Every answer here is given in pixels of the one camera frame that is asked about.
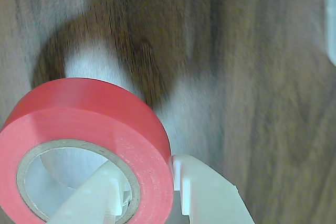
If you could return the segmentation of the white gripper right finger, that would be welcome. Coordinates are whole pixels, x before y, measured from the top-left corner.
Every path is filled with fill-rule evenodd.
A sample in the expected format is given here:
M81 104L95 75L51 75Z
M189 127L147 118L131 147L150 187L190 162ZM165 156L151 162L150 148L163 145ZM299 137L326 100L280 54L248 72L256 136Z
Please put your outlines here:
M173 155L172 174L190 223L254 223L237 187L199 159Z

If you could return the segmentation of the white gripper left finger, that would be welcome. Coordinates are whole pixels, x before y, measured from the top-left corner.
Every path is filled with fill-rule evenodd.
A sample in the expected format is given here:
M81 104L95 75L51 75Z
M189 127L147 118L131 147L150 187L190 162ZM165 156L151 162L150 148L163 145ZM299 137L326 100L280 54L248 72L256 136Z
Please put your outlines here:
M116 223L131 198L126 177L116 169L98 169L49 219L49 223Z

